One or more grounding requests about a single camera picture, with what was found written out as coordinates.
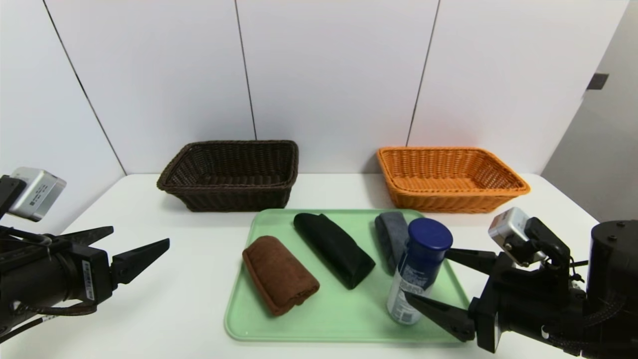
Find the brown wicker basket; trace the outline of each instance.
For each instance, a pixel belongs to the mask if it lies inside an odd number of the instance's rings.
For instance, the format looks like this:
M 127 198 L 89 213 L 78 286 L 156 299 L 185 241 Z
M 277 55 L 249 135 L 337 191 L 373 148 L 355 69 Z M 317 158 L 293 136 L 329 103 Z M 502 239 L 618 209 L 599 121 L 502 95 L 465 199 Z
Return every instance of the brown wicker basket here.
M 530 191 L 512 169 L 480 148 L 386 147 L 377 157 L 398 208 L 487 213 Z
M 168 164 L 158 188 L 194 212 L 284 208 L 298 164 L 293 141 L 195 142 Z

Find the gray towel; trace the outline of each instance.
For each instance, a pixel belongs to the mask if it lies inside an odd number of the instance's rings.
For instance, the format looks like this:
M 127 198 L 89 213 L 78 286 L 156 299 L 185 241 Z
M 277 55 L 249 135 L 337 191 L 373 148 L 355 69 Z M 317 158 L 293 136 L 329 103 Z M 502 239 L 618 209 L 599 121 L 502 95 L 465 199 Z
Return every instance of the gray towel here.
M 408 224 L 401 212 L 385 212 L 375 218 L 375 228 L 388 269 L 394 274 L 410 239 Z

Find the white tabletop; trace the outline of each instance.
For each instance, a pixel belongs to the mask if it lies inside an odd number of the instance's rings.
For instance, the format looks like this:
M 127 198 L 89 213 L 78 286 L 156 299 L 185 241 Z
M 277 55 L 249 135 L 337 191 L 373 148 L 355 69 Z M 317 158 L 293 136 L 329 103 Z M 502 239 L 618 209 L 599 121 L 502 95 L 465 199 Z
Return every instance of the white tabletop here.
M 237 342 L 224 330 L 230 291 L 255 213 L 191 213 L 156 188 L 155 174 L 117 182 L 67 230 L 104 225 L 115 233 L 93 246 L 110 256 L 163 238 L 171 248 L 129 285 L 120 285 L 97 313 L 59 317 L 2 345 L 3 359 L 112 358 L 573 358 L 515 333 L 504 333 L 496 356 L 475 342 L 454 346 Z M 527 174 L 530 194 L 490 214 L 427 214 L 450 228 L 455 248 L 498 251 L 487 235 L 492 218 L 512 206 L 539 217 L 588 259 L 597 221 L 543 178 Z M 287 208 L 392 208 L 377 174 L 300 174 Z M 468 296 L 487 276 L 453 264 Z

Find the rolled towel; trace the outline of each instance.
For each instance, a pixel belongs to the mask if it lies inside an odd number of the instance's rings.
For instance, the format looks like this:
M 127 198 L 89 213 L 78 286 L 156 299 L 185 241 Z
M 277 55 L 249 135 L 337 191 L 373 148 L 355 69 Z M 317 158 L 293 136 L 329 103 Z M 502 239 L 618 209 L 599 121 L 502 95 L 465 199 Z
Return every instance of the rolled towel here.
M 355 240 L 325 215 L 299 213 L 293 221 L 301 236 L 334 268 L 348 289 L 353 289 L 375 267 Z
M 408 224 L 401 212 L 385 212 L 375 218 L 375 228 L 388 270 L 394 274 L 410 239 Z
M 274 316 L 302 305 L 319 290 L 319 282 L 281 242 L 257 238 L 242 253 L 257 291 Z

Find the orange wicker basket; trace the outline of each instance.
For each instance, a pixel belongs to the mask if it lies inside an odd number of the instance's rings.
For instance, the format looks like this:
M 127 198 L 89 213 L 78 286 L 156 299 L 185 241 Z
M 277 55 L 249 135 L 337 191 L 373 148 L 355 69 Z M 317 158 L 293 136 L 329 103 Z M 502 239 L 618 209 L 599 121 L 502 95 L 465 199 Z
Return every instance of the orange wicker basket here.
M 487 213 L 530 186 L 472 147 L 385 147 L 377 152 L 392 202 L 423 212 Z

